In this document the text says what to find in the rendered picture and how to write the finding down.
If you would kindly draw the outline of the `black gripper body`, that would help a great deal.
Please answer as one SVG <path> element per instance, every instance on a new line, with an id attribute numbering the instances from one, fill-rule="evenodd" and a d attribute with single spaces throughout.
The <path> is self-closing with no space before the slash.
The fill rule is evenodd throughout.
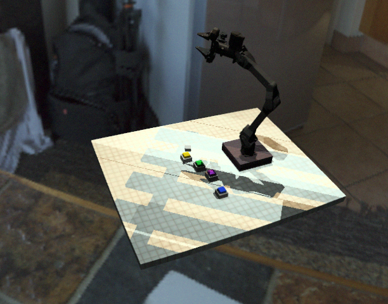
<path id="1" fill-rule="evenodd" d="M 227 42 L 222 43 L 219 42 L 219 40 L 216 40 L 219 37 L 219 32 L 220 30 L 215 27 L 214 30 L 212 30 L 212 32 L 210 33 L 209 39 L 212 42 L 210 46 L 210 51 L 207 55 L 207 63 L 212 63 L 216 53 L 220 54 L 220 56 L 222 57 L 222 55 L 225 54 L 226 48 L 228 47 Z"/>

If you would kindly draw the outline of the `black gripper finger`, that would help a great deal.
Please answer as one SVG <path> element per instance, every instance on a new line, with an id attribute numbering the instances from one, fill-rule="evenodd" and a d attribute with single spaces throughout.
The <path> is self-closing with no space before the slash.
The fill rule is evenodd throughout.
<path id="1" fill-rule="evenodd" d="M 210 32 L 204 32 L 204 33 L 198 33 L 197 35 L 199 35 L 199 36 L 205 38 L 206 40 L 209 40 L 209 37 L 210 37 L 210 33 L 211 33 L 211 32 L 212 32 L 212 31 L 210 31 Z"/>
<path id="2" fill-rule="evenodd" d="M 196 49 L 203 54 L 205 59 L 207 59 L 207 55 L 208 55 L 210 49 L 205 49 L 205 48 L 200 47 L 200 46 L 196 46 Z"/>

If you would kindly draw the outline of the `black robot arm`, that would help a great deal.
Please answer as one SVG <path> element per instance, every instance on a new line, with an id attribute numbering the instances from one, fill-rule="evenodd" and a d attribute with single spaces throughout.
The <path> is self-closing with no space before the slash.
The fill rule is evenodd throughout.
<path id="1" fill-rule="evenodd" d="M 277 106 L 280 105 L 280 95 L 277 88 L 277 83 L 274 82 L 260 67 L 255 63 L 254 57 L 248 51 L 245 45 L 243 45 L 244 36 L 237 32 L 231 32 L 230 39 L 228 41 L 228 47 L 225 51 L 225 56 L 233 58 L 233 63 L 238 63 L 242 68 L 248 70 L 253 76 L 255 76 L 266 87 L 266 101 L 262 107 L 262 111 L 257 118 L 249 125 L 247 124 L 240 132 L 240 140 L 242 143 L 241 152 L 245 157 L 255 155 L 255 142 L 258 140 L 255 135 L 256 129 L 265 118 L 270 114 Z M 243 51 L 240 53 L 240 51 Z"/>

